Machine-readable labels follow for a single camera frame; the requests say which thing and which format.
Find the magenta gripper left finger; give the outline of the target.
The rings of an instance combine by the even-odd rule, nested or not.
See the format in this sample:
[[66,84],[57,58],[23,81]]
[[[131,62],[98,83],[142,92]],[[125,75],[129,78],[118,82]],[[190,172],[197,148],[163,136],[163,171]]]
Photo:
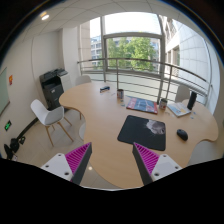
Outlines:
[[57,153],[42,169],[79,185],[92,154],[92,144],[84,144],[67,154]]

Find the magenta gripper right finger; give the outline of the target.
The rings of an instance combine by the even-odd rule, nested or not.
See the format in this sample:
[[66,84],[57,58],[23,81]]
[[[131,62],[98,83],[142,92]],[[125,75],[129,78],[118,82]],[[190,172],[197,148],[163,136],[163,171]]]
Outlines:
[[158,155],[138,143],[133,143],[132,153],[144,185],[181,170],[181,166],[167,154]]

